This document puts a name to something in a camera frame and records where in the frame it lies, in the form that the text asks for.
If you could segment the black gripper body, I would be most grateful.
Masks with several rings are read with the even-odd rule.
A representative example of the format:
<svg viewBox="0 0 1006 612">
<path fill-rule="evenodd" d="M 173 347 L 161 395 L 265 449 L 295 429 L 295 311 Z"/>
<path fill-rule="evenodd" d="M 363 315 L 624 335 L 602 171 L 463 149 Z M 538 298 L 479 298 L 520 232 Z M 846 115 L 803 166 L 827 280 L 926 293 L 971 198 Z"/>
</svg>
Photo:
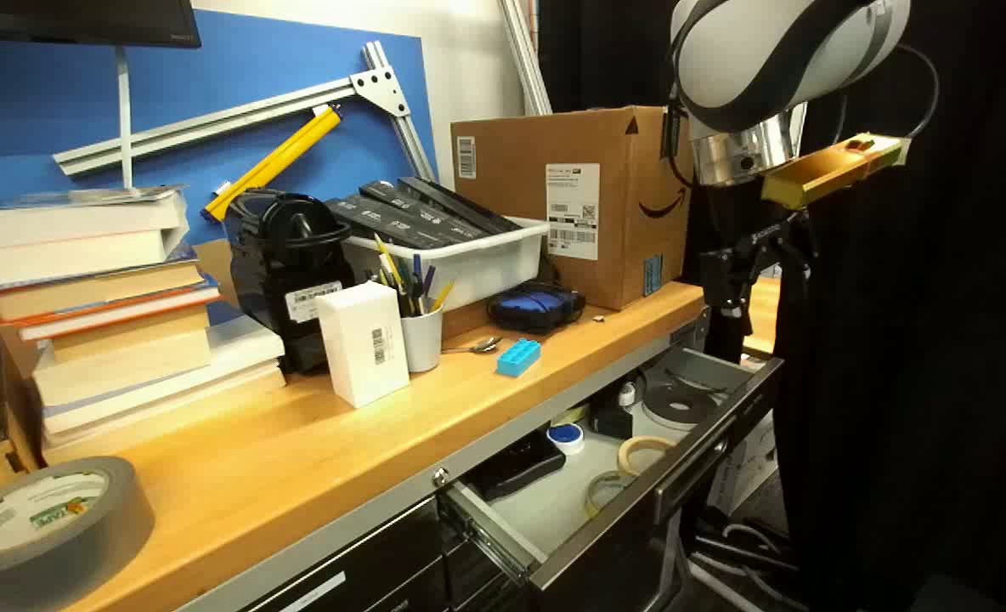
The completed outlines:
<svg viewBox="0 0 1006 612">
<path fill-rule="evenodd" d="M 702 349 L 720 361 L 742 361 L 745 335 L 751 332 L 751 285 L 785 255 L 787 225 L 776 221 L 762 232 L 742 234 L 733 243 L 699 255 L 699 285 L 707 302 Z"/>
</svg>

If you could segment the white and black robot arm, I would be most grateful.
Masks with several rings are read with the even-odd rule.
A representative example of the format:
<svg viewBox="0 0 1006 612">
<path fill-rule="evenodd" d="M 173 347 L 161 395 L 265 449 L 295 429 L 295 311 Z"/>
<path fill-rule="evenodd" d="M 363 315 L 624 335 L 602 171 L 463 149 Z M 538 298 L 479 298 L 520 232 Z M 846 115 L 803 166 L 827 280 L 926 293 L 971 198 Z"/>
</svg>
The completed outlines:
<svg viewBox="0 0 1006 612">
<path fill-rule="evenodd" d="M 771 226 L 733 226 L 699 255 L 707 353 L 742 356 L 751 281 L 808 205 L 908 163 L 911 137 L 857 132 L 803 149 L 806 106 L 888 62 L 908 21 L 911 0 L 677 0 L 669 103 L 685 115 L 693 179 L 787 209 Z"/>
</svg>

